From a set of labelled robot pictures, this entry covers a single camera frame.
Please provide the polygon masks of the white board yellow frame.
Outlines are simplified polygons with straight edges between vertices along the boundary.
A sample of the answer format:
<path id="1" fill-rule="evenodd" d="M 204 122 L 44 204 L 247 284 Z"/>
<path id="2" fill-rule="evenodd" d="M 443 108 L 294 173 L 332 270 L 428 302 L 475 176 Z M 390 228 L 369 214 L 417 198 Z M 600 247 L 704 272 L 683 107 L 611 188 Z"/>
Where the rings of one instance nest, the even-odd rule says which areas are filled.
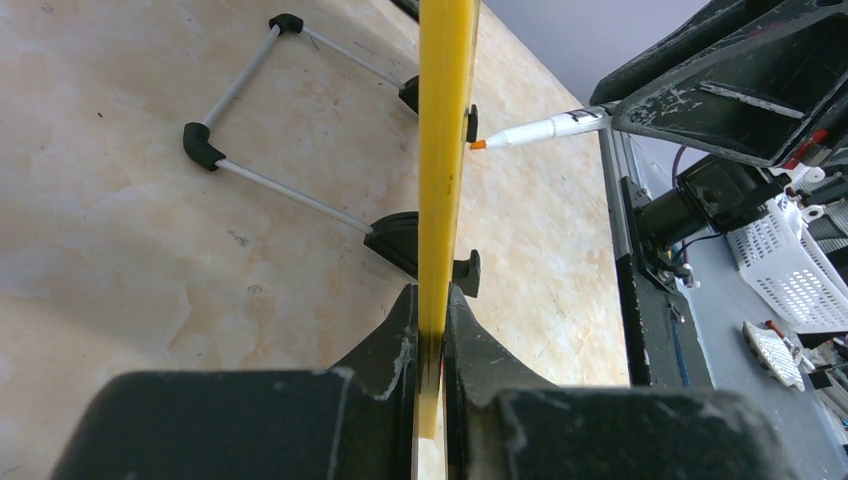
<path id="1" fill-rule="evenodd" d="M 453 272 L 466 142 L 463 113 L 471 104 L 478 1 L 423 1 L 419 16 L 418 435 L 438 432 L 441 362 Z M 456 120 L 440 97 L 458 104 Z"/>

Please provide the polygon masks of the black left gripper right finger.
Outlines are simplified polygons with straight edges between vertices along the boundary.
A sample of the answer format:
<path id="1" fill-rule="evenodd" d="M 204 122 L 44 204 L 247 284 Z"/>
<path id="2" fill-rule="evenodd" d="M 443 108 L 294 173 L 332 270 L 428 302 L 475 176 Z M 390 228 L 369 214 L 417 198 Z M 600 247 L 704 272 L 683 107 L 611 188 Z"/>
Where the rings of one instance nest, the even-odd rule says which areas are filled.
<path id="1" fill-rule="evenodd" d="M 793 479 L 772 424 L 718 390 L 559 387 L 453 288 L 444 337 L 451 479 Z"/>

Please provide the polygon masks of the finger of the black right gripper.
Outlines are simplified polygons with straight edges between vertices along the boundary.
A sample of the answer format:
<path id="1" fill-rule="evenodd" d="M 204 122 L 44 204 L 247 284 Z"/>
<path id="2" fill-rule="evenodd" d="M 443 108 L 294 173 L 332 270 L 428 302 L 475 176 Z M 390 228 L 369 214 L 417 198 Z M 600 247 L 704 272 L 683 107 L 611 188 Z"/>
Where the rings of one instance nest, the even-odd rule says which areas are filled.
<path id="1" fill-rule="evenodd" d="M 614 129 L 739 163 L 847 155 L 847 5 L 712 1 L 602 78 Z"/>

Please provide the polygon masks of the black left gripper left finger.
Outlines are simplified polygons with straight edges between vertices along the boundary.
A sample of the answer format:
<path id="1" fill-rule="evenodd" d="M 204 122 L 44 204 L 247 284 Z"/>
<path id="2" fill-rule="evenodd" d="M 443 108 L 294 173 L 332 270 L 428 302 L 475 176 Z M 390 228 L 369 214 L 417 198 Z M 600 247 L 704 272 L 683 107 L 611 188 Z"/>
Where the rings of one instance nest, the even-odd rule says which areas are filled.
<path id="1" fill-rule="evenodd" d="M 413 479 L 417 300 L 325 370 L 136 371 L 92 399 L 55 479 Z"/>

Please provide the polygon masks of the white marker pen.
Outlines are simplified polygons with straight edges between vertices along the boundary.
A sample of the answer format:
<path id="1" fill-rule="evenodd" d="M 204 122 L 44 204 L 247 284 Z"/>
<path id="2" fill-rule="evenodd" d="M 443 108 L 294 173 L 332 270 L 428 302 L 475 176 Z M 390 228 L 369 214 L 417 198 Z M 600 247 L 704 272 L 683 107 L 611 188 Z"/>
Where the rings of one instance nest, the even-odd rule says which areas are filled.
<path id="1" fill-rule="evenodd" d="M 471 151 L 519 146 L 608 128 L 619 102 L 583 107 L 510 127 L 470 144 Z"/>

